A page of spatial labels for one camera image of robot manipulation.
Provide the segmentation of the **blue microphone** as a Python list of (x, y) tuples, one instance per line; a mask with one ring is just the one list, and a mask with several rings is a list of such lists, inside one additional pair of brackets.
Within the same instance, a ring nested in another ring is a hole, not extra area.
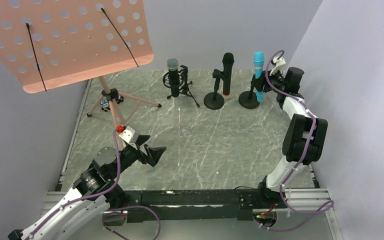
[(262, 51), (257, 51), (254, 53), (253, 63), (255, 68), (255, 84), (256, 89), (256, 99), (259, 103), (263, 101), (263, 79), (261, 78), (264, 67), (264, 53)]

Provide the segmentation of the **black microphone orange end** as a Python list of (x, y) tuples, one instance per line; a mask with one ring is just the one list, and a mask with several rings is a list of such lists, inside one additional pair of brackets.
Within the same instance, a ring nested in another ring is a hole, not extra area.
[(229, 96), (231, 89), (231, 80), (232, 80), (232, 68), (234, 65), (234, 55), (231, 52), (226, 52), (222, 58), (223, 64), (223, 95)]

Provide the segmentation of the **black round-base mic stand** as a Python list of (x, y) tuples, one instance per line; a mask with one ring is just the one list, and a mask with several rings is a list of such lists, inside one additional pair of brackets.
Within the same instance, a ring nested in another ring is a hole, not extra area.
[(212, 78), (215, 79), (213, 92), (205, 95), (203, 102), (204, 105), (210, 110), (219, 110), (223, 107), (225, 101), (224, 97), (218, 93), (221, 81), (225, 80), (225, 76), (222, 71), (214, 69)]

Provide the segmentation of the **black shock mount tripod stand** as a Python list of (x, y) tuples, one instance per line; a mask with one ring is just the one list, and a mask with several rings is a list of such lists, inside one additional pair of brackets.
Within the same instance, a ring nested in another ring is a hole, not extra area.
[(196, 106), (199, 108), (200, 105), (190, 90), (190, 85), (193, 82), (188, 80), (188, 67), (186, 65), (179, 65), (176, 58), (169, 58), (166, 65), (168, 71), (162, 77), (163, 85), (170, 89), (170, 95), (166, 98), (177, 98), (180, 95), (191, 97)]

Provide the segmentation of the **black microphone silver grille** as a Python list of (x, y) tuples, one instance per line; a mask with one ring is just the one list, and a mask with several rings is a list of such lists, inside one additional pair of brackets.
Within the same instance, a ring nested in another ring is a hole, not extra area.
[(170, 99), (171, 97), (176, 98), (180, 95), (179, 62), (176, 58), (169, 58), (166, 63), (168, 68), (168, 83), (171, 91), (171, 95), (167, 96), (167, 99)]

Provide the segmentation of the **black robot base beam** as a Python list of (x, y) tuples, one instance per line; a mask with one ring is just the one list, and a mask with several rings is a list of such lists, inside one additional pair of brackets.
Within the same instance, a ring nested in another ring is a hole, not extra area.
[(109, 211), (126, 214), (128, 223), (160, 220), (236, 219), (251, 221), (254, 215), (283, 210), (283, 194), (269, 190), (266, 182), (257, 188), (126, 190)]

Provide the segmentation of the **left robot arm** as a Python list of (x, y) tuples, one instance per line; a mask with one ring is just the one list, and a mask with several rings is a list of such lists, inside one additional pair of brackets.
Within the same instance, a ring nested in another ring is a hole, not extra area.
[(120, 137), (123, 149), (116, 144), (114, 155), (103, 164), (92, 160), (59, 202), (31, 226), (13, 230), (8, 239), (66, 240), (101, 213), (123, 215), (130, 209), (143, 209), (119, 185), (121, 174), (136, 161), (154, 167), (167, 148), (148, 146), (149, 135), (123, 132)]

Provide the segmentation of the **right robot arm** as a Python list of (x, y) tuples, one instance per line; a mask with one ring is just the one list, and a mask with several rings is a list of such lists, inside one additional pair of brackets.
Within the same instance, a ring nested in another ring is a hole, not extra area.
[(315, 116), (299, 94), (304, 74), (297, 67), (290, 67), (286, 75), (282, 75), (280, 70), (275, 73), (265, 70), (261, 74), (263, 90), (277, 92), (276, 100), (290, 120), (282, 144), (282, 158), (258, 185), (258, 192), (264, 200), (278, 201), (285, 185), (303, 167), (317, 162), (322, 155), (328, 122)]

